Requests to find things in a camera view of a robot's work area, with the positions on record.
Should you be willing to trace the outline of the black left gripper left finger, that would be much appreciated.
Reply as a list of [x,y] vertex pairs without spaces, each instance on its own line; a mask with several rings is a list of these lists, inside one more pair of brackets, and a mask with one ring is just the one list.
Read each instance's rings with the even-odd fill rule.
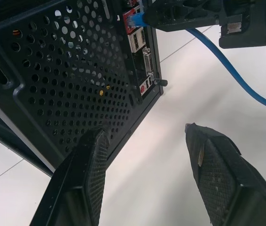
[[32,226],[97,226],[99,224],[109,128],[91,128],[55,170]]

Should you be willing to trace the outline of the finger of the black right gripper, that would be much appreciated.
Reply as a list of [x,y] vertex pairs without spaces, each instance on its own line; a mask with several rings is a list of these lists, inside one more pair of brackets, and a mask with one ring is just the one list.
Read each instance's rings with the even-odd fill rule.
[[148,14],[187,15],[192,12],[222,14],[222,0],[156,0],[148,9]]
[[148,14],[149,7],[144,12],[144,23],[164,32],[211,26],[219,20],[219,14],[213,15],[205,12],[192,12],[187,15],[151,15]]

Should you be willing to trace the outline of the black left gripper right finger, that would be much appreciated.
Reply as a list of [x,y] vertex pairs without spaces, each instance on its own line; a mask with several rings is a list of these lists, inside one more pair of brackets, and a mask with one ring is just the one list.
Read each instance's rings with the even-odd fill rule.
[[266,226],[266,181],[234,142],[208,127],[186,124],[193,176],[214,226]]

